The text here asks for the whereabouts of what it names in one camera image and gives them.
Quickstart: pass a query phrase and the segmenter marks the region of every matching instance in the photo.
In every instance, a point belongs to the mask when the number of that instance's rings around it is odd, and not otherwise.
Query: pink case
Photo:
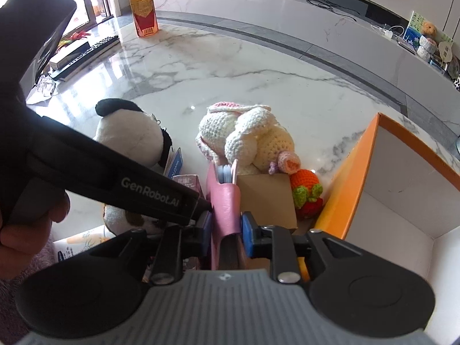
[[[209,165],[206,178],[206,198],[214,209],[211,235],[211,268],[219,266],[220,242],[228,235],[241,233],[240,199],[241,192],[237,185],[221,184],[217,180],[216,167]]]

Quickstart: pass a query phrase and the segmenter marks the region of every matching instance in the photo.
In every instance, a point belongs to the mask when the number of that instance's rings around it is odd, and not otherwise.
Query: human hand
[[[52,222],[59,223],[70,210],[70,199],[64,193],[62,200],[31,225],[2,227],[0,214],[0,279],[18,276],[48,241]]]

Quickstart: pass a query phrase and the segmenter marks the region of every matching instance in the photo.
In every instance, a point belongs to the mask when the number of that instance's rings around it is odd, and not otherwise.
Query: gray gripper base
[[[243,270],[187,271],[176,284],[151,288],[131,318],[101,335],[59,340],[31,333],[18,344],[434,345],[434,342],[422,330],[397,339],[371,339],[346,332],[320,316],[301,287],[277,283],[265,270]]]

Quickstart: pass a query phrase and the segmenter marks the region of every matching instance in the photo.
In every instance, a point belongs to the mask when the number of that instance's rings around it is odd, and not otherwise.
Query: green crocheted leaf
[[[315,184],[312,188],[311,188],[311,196],[314,197],[314,198],[318,198],[319,196],[321,196],[321,193],[323,193],[323,186],[321,184]]]
[[[294,206],[296,209],[301,209],[304,203],[307,202],[307,198],[309,197],[310,193],[308,188],[304,187],[303,185],[293,189],[292,197],[294,199]]]

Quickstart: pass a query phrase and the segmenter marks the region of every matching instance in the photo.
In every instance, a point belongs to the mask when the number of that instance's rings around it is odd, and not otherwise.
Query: bottle
[[[137,36],[144,38],[158,32],[153,0],[129,0]]]
[[[105,12],[104,0],[96,0],[96,1],[97,1],[97,7],[99,9],[99,13],[101,14],[101,17],[106,17],[107,13]]]

